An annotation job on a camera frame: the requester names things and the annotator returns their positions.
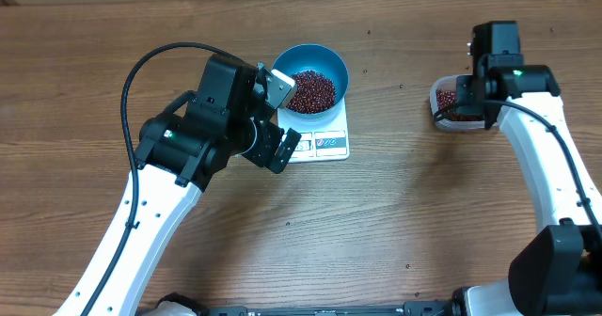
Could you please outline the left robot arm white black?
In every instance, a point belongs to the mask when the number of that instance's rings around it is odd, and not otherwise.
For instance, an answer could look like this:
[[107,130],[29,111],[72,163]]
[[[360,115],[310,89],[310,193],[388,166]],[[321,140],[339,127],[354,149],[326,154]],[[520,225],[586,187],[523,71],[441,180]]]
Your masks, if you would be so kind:
[[175,230],[231,156],[284,170],[300,134],[271,117],[295,92],[281,71],[212,55],[198,89],[141,128],[116,215],[58,314],[135,314]]

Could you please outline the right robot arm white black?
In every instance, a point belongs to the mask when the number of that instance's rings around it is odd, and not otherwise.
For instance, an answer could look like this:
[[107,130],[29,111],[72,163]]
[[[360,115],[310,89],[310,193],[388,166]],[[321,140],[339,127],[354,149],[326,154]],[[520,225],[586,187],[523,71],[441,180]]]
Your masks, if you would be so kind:
[[528,65],[518,25],[478,24],[472,74],[457,85],[466,106],[511,143],[537,231],[507,277],[463,292],[466,315],[592,315],[601,311],[601,194],[569,132],[561,90],[546,65]]

